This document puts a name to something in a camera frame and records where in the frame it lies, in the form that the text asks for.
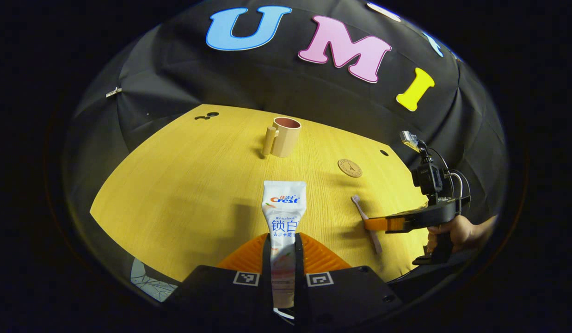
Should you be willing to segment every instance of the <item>letter m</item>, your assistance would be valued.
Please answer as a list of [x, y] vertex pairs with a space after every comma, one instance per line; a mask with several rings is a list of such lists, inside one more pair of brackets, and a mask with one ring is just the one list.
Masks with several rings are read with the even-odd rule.
[[359, 56], [358, 61], [347, 68], [349, 72], [370, 83], [378, 82], [378, 68], [382, 57], [391, 46], [375, 36], [367, 36], [353, 43], [347, 28], [342, 22], [325, 16], [314, 16], [313, 21], [318, 27], [311, 44], [306, 50], [298, 52], [298, 56], [314, 63], [327, 63], [326, 47], [331, 45], [333, 63], [337, 68], [343, 67], [349, 61]]

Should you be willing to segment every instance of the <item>beige cup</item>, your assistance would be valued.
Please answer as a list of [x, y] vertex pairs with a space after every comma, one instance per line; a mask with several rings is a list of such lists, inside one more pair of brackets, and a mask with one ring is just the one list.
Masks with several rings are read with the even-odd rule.
[[277, 117], [273, 120], [273, 126], [267, 127], [263, 154], [271, 154], [277, 157], [286, 157], [292, 153], [302, 124], [294, 119]]

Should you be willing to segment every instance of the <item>cork coaster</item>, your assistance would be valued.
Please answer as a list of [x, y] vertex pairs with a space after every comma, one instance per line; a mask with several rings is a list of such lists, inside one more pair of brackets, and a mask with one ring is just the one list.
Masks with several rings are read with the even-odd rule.
[[343, 171], [343, 173], [350, 177], [358, 178], [362, 176], [362, 169], [360, 169], [360, 166], [350, 160], [338, 160], [337, 166]]

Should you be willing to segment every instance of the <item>yellow wooden table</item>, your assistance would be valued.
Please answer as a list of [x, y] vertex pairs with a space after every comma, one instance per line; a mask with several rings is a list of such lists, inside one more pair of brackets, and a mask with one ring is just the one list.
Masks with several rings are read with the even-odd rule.
[[[208, 112], [219, 115], [198, 119]], [[298, 226], [353, 267], [368, 265], [385, 281], [405, 274], [423, 255], [427, 230], [377, 232], [376, 254], [351, 196], [368, 217], [427, 202], [411, 173], [383, 143], [295, 118], [302, 131], [287, 158], [261, 154], [267, 126], [279, 114], [201, 105], [152, 135], [108, 177], [91, 214], [137, 259], [183, 281], [198, 265], [217, 265], [254, 236], [268, 232], [263, 181], [307, 182], [307, 212]], [[337, 166], [356, 162], [352, 178]]]

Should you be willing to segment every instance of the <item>metal clip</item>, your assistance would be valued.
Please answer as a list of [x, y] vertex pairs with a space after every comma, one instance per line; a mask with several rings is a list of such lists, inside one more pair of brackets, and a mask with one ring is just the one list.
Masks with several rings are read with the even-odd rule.
[[113, 91], [106, 93], [105, 98], [115, 95], [116, 93], [121, 93], [121, 88], [115, 87]]

